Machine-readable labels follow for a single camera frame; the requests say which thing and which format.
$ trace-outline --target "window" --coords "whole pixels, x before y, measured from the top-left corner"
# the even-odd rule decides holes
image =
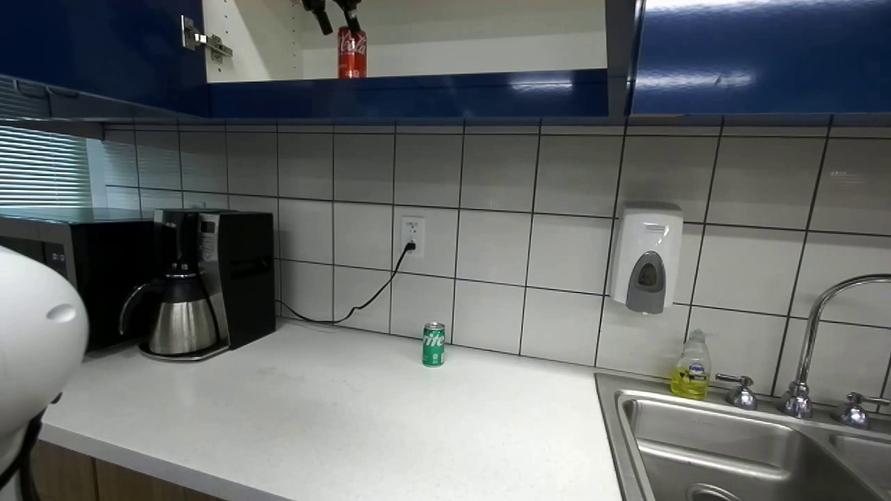
[[[86,142],[0,125],[0,208],[88,206]]]

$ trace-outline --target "white tiled wall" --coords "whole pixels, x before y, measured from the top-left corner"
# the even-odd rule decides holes
[[[278,298],[346,315],[402,256],[402,217],[425,256],[347,324],[666,376],[691,329],[722,373],[761,393],[794,373],[810,301],[891,269],[891,134],[755,125],[166,125],[108,127],[88,146],[95,199],[152,210],[275,210]],[[686,210],[676,305],[631,315],[605,298],[616,210]],[[814,390],[888,393],[891,290],[843,292],[817,343]]]

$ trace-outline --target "kitchen counter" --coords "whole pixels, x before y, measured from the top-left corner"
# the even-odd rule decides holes
[[[590,366],[285,323],[204,365],[91,356],[41,440],[221,498],[617,501]]]

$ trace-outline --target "soda can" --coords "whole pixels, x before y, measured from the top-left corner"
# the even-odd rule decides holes
[[[445,323],[423,323],[423,365],[439,366],[445,358]]]

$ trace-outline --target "red bottle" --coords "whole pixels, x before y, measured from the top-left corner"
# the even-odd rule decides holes
[[[336,78],[367,75],[367,35],[361,28],[343,24],[336,29]]]

